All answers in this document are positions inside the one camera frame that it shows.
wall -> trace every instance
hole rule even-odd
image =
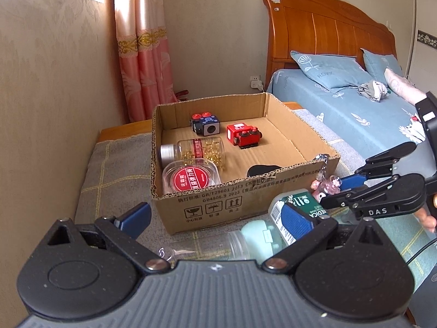
[[[417,0],[416,30],[437,36],[436,6],[437,0]],[[437,49],[415,41],[409,80],[419,89],[437,95],[436,68]]]
[[[73,217],[102,128],[127,119],[113,10],[92,0],[0,0],[0,327],[26,311],[17,274]]]
[[[344,0],[392,25],[401,66],[412,35],[412,0]],[[264,78],[268,14],[262,0],[164,0],[174,89],[191,98],[250,93]]]

doll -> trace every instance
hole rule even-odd
[[[316,180],[311,184],[311,188],[314,190],[313,197],[320,202],[323,197],[327,195],[335,195],[340,192],[341,180],[337,176],[330,176],[326,179],[323,175],[318,174]]]

wooden headboard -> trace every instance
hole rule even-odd
[[[266,84],[279,69],[298,69],[290,51],[357,56],[363,52],[396,57],[395,37],[383,24],[341,0],[263,0],[270,29]]]

metal screw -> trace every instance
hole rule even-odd
[[[287,262],[280,257],[271,257],[266,261],[266,266],[272,270],[282,270],[287,267]]]
[[[164,259],[150,259],[146,262],[146,268],[153,271],[163,270],[168,267],[168,262]]]

blue pillow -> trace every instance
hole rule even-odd
[[[371,75],[355,61],[344,55],[301,54],[291,51],[304,74],[328,90],[358,87],[372,79]]]
[[[388,87],[387,80],[385,80],[384,72],[387,68],[392,69],[395,74],[403,77],[402,69],[399,66],[393,54],[390,55],[380,55],[374,54],[361,48],[364,52],[364,65],[370,75],[376,80],[383,83]]]

